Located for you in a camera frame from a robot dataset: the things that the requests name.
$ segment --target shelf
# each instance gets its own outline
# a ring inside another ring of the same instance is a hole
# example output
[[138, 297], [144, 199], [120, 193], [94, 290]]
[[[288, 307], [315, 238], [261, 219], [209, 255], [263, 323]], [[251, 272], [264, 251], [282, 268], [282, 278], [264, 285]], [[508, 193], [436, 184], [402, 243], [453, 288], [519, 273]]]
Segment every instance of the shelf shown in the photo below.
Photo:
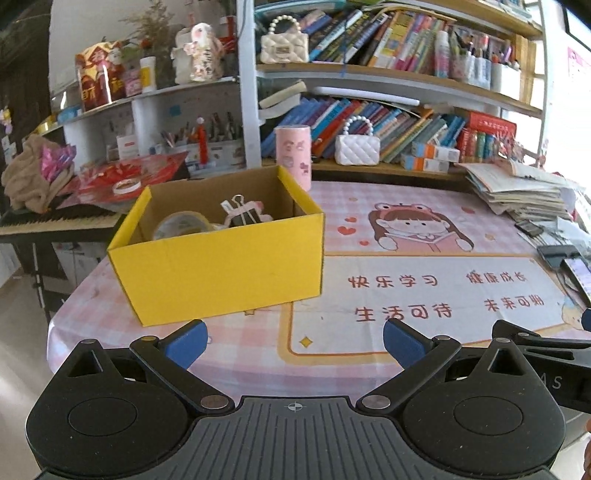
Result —
[[66, 125], [71, 125], [75, 122], [79, 122], [80, 120], [85, 120], [87, 118], [90, 118], [91, 116], [98, 115], [99, 113], [103, 113], [107, 110], [111, 110], [113, 108], [116, 108], [116, 107], [119, 107], [122, 105], [126, 105], [127, 103], [131, 103], [136, 100], [142, 100], [145, 98], [150, 98], [150, 97], [160, 96], [160, 95], [169, 95], [172, 93], [182, 92], [184, 90], [191, 90], [191, 89], [194, 89], [197, 87], [208, 87], [208, 86], [219, 85], [219, 84], [223, 84], [223, 83], [235, 83], [236, 81], [237, 81], [236, 77], [223, 77], [223, 78], [221, 78], [219, 80], [215, 80], [213, 82], [192, 82], [192, 83], [188, 83], [186, 85], [175, 85], [173, 87], [163, 88], [161, 90], [155, 90], [154, 92], [141, 93], [140, 95], [135, 95], [133, 97], [123, 98], [121, 100], [117, 100], [117, 101], [109, 103], [107, 105], [103, 105], [103, 106], [94, 108], [88, 112], [83, 113], [82, 115], [79, 115], [79, 116], [73, 118], [72, 120], [68, 120], [67, 122], [64, 122], [61, 125], [56, 125], [56, 126], [50, 128], [47, 132], [43, 133], [43, 135], [47, 135], [48, 133], [58, 130]]
[[[272, 158], [265, 158], [262, 165], [267, 167], [275, 165], [275, 160]], [[389, 175], [393, 177], [413, 177], [418, 179], [443, 180], [448, 182], [464, 182], [466, 181], [465, 172], [459, 173], [436, 173], [432, 171], [414, 171], [406, 170], [401, 165], [390, 163], [379, 163], [375, 166], [350, 166], [346, 167], [339, 165], [334, 160], [320, 160], [319, 163], [312, 164], [313, 171], [336, 171], [336, 172], [354, 172], [354, 173], [371, 173], [378, 175]]]
[[480, 87], [460, 83], [452, 79], [443, 79], [430, 75], [400, 70], [362, 67], [359, 65], [342, 65], [331, 63], [287, 63], [257, 65], [257, 74], [266, 79], [310, 79], [333, 81], [333, 85], [348, 88], [343, 82], [364, 82], [365, 90], [393, 93], [396, 95], [417, 98], [422, 103], [449, 103], [453, 106], [466, 105], [468, 102], [483, 103], [500, 107], [523, 115], [542, 118], [542, 110], [526, 103], [491, 92]]
[[432, 8], [443, 14], [463, 18], [477, 24], [485, 25], [496, 30], [501, 29], [505, 33], [516, 33], [530, 40], [543, 37], [542, 31], [536, 26], [505, 12], [503, 9], [489, 5], [478, 0], [402, 0], [401, 3], [416, 5], [423, 8]]

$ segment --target pearl handle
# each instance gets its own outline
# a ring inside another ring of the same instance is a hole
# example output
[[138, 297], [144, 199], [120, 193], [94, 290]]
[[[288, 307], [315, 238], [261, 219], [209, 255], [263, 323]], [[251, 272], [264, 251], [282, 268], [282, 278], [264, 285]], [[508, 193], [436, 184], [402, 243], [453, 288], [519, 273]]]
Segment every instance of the pearl handle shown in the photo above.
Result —
[[343, 135], [349, 135], [349, 127], [351, 126], [351, 124], [353, 122], [355, 122], [357, 120], [364, 121], [368, 125], [368, 127], [369, 127], [368, 135], [370, 137], [373, 137], [374, 126], [372, 125], [372, 122], [366, 116], [361, 116], [361, 115], [352, 116], [351, 118], [349, 118], [347, 120], [347, 123], [345, 123], [345, 126], [343, 127]]
[[271, 25], [269, 26], [269, 33], [275, 33], [275, 28], [277, 27], [277, 24], [281, 21], [281, 20], [289, 20], [291, 21], [296, 27], [297, 27], [297, 31], [299, 33], [301, 33], [301, 27], [300, 24], [298, 23], [298, 21], [292, 17], [291, 15], [279, 15], [279, 17], [277, 17], [275, 20], [273, 20], [271, 22]]

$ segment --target stack of papers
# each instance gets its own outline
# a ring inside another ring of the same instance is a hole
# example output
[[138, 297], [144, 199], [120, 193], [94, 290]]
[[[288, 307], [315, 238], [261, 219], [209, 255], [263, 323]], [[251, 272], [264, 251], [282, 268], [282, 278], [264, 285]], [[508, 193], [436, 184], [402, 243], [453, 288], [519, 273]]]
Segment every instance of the stack of papers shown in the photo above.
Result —
[[497, 215], [509, 213], [515, 220], [552, 220], [556, 217], [571, 220], [565, 200], [578, 185], [562, 177], [544, 174], [542, 181], [531, 178], [531, 172], [513, 176], [507, 168], [485, 163], [461, 163], [468, 172], [468, 180], [476, 194]]

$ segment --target tape roll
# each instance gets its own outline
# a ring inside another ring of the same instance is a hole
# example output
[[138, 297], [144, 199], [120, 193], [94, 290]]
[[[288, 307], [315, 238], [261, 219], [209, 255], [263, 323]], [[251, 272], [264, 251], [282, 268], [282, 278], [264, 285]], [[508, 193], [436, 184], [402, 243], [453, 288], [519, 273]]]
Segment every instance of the tape roll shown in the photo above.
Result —
[[135, 192], [142, 186], [140, 179], [121, 180], [113, 185], [113, 193], [115, 195], [124, 195], [126, 193]]
[[154, 234], [152, 240], [162, 240], [164, 238], [173, 238], [175, 236], [192, 235], [193, 233], [212, 232], [214, 227], [199, 212], [177, 212], [168, 215], [162, 220]]

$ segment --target beige quilted handbag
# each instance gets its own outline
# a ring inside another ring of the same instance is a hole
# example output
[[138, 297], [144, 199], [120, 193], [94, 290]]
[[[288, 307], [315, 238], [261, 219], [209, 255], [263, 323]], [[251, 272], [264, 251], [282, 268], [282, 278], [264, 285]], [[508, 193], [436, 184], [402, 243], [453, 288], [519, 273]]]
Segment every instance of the beige quilted handbag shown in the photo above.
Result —
[[[295, 23], [297, 33], [275, 33], [281, 20]], [[263, 63], [307, 63], [308, 34], [302, 33], [297, 20], [290, 15], [280, 15], [269, 27], [269, 33], [261, 38], [261, 62]]]

